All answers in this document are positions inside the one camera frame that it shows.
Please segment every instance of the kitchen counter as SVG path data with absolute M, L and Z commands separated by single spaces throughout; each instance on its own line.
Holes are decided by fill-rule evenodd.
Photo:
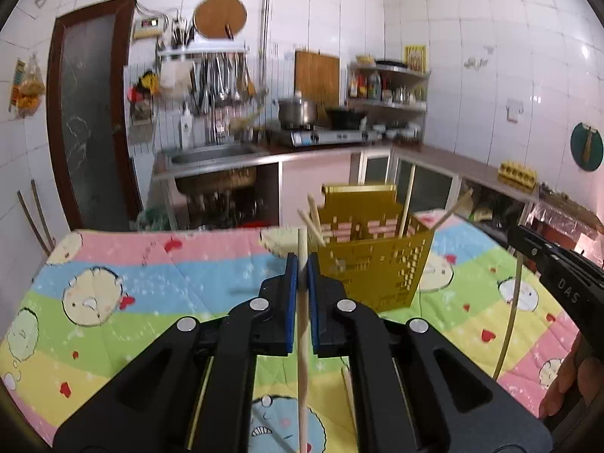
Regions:
M 325 156 L 342 153 L 361 153 L 371 151 L 372 155 L 382 153 L 389 154 L 391 151 L 401 160 L 429 168 L 445 175 L 458 175 L 464 179 L 471 180 L 495 191 L 505 194 L 522 202 L 537 202 L 539 200 L 538 188 L 526 192 L 499 180 L 497 168 L 484 163 L 463 157 L 433 146 L 401 146 L 391 142 L 378 142 L 372 145 L 329 145 L 310 146 L 307 148 L 291 148 L 276 144 L 257 145 L 255 154 L 241 157 L 225 158 L 220 161 L 197 165 L 195 163 L 183 164 L 171 169 L 167 168 L 167 157 L 164 153 L 158 153 L 155 162 L 155 171 L 152 179 L 154 181 L 178 179 L 200 175 L 210 172 L 227 170 L 232 168 L 243 168 L 246 166 L 266 165 L 268 163 L 290 162 L 293 160 L 308 159 L 311 157 Z

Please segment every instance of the green round fan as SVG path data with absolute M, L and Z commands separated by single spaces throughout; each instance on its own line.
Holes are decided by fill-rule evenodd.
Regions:
M 587 172 L 593 172 L 602 163 L 604 146 L 597 129 L 579 123 L 570 137 L 570 150 L 577 165 Z

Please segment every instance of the perforated gold container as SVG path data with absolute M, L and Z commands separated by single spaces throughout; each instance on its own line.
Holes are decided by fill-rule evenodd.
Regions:
M 394 185 L 330 185 L 323 194 L 319 218 L 327 246 L 318 249 L 321 274 L 342 281 L 348 298 L 374 311 L 410 306 L 433 231 L 413 215 L 401 219 Z

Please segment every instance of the wooden stick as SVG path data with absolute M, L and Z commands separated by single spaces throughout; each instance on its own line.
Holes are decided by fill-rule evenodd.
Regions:
M 308 205 L 310 208 L 310 219 L 316 225 L 316 227 L 321 231 L 321 219 L 319 218 L 319 209 L 316 207 L 315 198 L 310 194 L 308 195 Z
M 298 293 L 296 321 L 298 325 L 298 440 L 301 453 L 306 453 L 308 444 L 308 346 L 309 315 L 306 264 L 308 261 L 308 239 L 306 228 L 298 230 Z
M 348 405 L 350 406 L 350 415 L 352 416 L 352 424 L 354 424 L 354 430 L 356 431 L 356 412 L 354 411 L 352 378 L 350 377 L 350 370 L 346 366 L 342 368 L 342 378 L 344 378 L 344 384 L 346 385 L 346 393 L 348 394 Z
M 457 200 L 455 206 L 453 206 L 449 211 L 447 211 L 443 215 L 443 217 L 438 222 L 436 222 L 436 225 L 432 227 L 432 231 L 437 231 L 440 227 L 442 227 L 445 222 L 451 217 L 451 215 L 454 214 L 459 209 L 459 207 L 464 204 L 464 202 L 470 199 L 472 193 L 473 191 L 471 189 L 468 189 L 466 193 Z
M 46 218 L 44 218 L 44 213 L 42 211 L 42 205 L 40 204 L 40 198 L 37 194 L 37 188 L 35 187 L 35 180 L 31 180 L 31 190 L 34 193 L 35 206 L 37 207 L 38 214 L 40 215 L 40 220 L 42 221 L 42 228 L 44 228 L 44 234 L 46 235 L 46 239 L 48 240 L 48 245 L 50 249 L 54 249 L 54 242 L 52 241 L 52 237 L 50 236 L 50 231 L 48 231 L 48 225 L 46 224 Z
M 40 232 L 35 227 L 34 220 L 31 219 L 31 215 L 29 214 L 29 210 L 27 209 L 27 206 L 25 206 L 25 201 L 23 200 L 23 196 L 21 195 L 21 191 L 17 191 L 17 197 L 19 198 L 19 202 L 21 203 L 21 207 L 23 208 L 23 211 L 25 212 L 25 216 L 27 218 L 27 221 L 29 221 L 29 226 L 34 231 L 34 235 L 37 238 L 37 241 L 40 244 L 40 247 L 42 247 L 42 250 L 46 253 L 46 256 L 48 257 L 50 255 L 50 250 L 48 250 L 48 247 L 46 247 L 46 244 L 44 243 L 44 240 L 42 240 L 42 237 L 40 236 Z
M 309 216 L 304 211 L 298 210 L 298 215 L 300 218 L 302 218 L 304 224 L 315 236 L 316 241 L 319 242 L 321 247 L 326 247 L 327 243 L 325 243 L 325 240 L 323 240 L 323 233 L 321 232 L 321 229 L 316 227 L 316 225 L 310 220 Z
M 507 354 L 507 348 L 510 345 L 510 339 L 512 338 L 512 330 L 514 330 L 514 321 L 516 319 L 516 309 L 518 308 L 518 299 L 520 297 L 520 283 L 522 278 L 522 254 L 516 251 L 516 280 L 514 281 L 514 296 L 512 297 L 512 308 L 510 308 L 510 319 L 507 321 L 507 330 L 505 331 L 505 338 L 503 339 L 503 346 L 497 360 L 497 366 L 493 373 L 493 380 L 497 381 L 503 362 L 505 361 L 505 355 Z
M 411 165 L 409 172 L 409 184 L 407 184 L 407 195 L 405 196 L 405 206 L 403 207 L 403 215 L 401 216 L 401 226 L 399 228 L 399 238 L 405 235 L 405 225 L 407 224 L 407 215 L 409 214 L 409 203 L 411 202 L 411 192 L 413 191 L 413 181 L 415 180 L 415 164 Z

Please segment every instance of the white bottle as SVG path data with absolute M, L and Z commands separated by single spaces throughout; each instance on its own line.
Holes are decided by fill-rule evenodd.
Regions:
M 185 103 L 184 111 L 180 114 L 180 147 L 189 149 L 195 146 L 193 138 L 193 114 Z

